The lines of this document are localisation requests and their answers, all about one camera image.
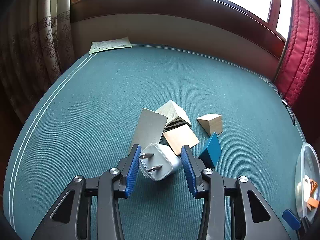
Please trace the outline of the blue wooden wedge block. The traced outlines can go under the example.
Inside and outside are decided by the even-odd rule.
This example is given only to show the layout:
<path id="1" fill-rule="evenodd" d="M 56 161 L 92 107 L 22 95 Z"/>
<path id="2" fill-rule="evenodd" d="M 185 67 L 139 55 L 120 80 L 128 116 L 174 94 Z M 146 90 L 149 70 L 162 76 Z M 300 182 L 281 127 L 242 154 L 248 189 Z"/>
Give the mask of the blue wooden wedge block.
<path id="1" fill-rule="evenodd" d="M 215 168 L 221 157 L 221 145 L 217 137 L 217 133 L 214 132 L 207 140 L 199 159 L 201 159 L 204 165 L 208 168 Z"/>

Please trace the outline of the white wall charger plug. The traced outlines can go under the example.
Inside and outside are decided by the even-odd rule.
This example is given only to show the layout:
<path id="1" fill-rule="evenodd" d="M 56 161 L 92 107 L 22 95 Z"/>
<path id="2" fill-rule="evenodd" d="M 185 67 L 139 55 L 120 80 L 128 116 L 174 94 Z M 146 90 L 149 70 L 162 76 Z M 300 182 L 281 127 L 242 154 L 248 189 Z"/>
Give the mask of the white wall charger plug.
<path id="1" fill-rule="evenodd" d="M 139 156 L 140 170 L 145 178 L 160 181 L 173 174 L 181 166 L 181 159 L 167 146 L 148 145 Z"/>

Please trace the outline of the clear plastic bowl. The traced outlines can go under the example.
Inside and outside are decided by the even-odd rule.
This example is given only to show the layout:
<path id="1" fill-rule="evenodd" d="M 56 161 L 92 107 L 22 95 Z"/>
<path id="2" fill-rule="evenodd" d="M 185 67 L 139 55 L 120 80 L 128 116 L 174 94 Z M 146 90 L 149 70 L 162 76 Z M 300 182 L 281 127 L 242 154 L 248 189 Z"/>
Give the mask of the clear plastic bowl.
<path id="1" fill-rule="evenodd" d="M 313 222 L 318 208 L 312 208 L 307 204 L 310 197 L 310 179 L 315 180 L 318 184 L 312 198 L 319 200 L 319 159 L 313 147 L 305 142 L 302 145 L 296 164 L 296 209 L 300 218 L 306 217 L 310 222 Z"/>

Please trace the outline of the light wooden wedge block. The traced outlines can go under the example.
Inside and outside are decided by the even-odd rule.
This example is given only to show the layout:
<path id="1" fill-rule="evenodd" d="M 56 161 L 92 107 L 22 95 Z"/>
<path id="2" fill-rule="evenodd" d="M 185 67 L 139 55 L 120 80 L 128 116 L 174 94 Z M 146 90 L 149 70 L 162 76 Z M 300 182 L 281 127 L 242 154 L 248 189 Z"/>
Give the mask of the light wooden wedge block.
<path id="1" fill-rule="evenodd" d="M 221 114 L 206 114 L 197 118 L 202 128 L 211 136 L 212 134 L 220 134 L 223 132 L 222 115 Z"/>

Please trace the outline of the grey zebra-stripe wedge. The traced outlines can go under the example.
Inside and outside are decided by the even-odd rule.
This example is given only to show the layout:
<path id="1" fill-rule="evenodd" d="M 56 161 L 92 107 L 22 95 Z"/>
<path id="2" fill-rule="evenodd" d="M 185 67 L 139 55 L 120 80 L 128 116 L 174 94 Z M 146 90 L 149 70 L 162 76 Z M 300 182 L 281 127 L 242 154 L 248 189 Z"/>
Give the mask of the grey zebra-stripe wedge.
<path id="1" fill-rule="evenodd" d="M 159 143 L 168 118 L 165 115 L 143 108 L 133 134 L 128 153 L 134 144 L 144 150 L 151 143 Z"/>

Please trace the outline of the white zebra-stripe wedge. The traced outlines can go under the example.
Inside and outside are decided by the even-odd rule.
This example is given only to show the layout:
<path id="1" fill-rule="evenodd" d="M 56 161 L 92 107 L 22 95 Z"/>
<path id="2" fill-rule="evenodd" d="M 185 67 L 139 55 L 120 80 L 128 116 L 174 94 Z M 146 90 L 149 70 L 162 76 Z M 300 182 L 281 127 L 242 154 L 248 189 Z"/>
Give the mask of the white zebra-stripe wedge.
<path id="1" fill-rule="evenodd" d="M 188 125 L 189 127 L 191 127 L 191 122 L 185 110 L 172 100 L 169 100 L 164 105 L 159 107 L 156 110 L 156 113 L 167 117 L 167 124 L 164 129 L 165 132 L 183 125 Z"/>

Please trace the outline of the printed paper sheet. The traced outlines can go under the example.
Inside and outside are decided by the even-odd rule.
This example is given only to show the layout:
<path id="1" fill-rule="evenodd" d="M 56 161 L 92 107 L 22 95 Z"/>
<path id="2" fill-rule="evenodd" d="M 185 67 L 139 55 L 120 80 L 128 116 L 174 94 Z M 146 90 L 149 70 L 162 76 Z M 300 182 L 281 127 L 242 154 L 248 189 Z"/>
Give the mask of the printed paper sheet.
<path id="1" fill-rule="evenodd" d="M 98 53 L 101 51 L 120 49 L 120 48 L 132 48 L 131 42 L 128 37 L 118 38 L 115 40 L 92 42 L 89 50 L 89 54 Z"/>

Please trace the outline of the beige patterned curtain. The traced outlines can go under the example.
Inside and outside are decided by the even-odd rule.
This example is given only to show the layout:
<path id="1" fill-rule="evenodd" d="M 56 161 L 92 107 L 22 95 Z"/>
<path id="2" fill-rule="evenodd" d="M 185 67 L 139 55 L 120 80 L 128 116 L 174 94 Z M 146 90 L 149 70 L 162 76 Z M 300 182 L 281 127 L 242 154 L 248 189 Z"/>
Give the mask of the beige patterned curtain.
<path id="1" fill-rule="evenodd" d="M 1 16 L 1 85 L 21 121 L 74 63 L 71 0 L 13 0 Z"/>

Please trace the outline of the red quilted curtain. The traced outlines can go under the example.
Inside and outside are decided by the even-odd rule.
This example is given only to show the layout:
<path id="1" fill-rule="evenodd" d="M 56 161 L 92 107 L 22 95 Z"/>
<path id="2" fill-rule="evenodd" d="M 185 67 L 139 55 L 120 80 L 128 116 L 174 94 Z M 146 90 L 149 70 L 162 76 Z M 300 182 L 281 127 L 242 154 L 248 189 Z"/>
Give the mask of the red quilted curtain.
<path id="1" fill-rule="evenodd" d="M 319 44 L 319 20 L 306 0 L 293 0 L 289 41 L 275 85 L 284 100 L 293 107 L 298 100 Z"/>

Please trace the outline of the dark wooden window frame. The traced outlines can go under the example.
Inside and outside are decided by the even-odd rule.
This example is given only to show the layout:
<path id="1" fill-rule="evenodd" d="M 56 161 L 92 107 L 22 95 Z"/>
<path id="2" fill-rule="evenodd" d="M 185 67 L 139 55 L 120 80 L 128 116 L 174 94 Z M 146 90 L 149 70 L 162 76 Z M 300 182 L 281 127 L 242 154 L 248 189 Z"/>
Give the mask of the dark wooden window frame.
<path id="1" fill-rule="evenodd" d="M 168 15 L 206 23 L 241 36 L 276 58 L 285 48 L 277 32 L 281 0 L 271 0 L 267 20 L 228 0 L 71 0 L 71 22 L 119 14 Z"/>

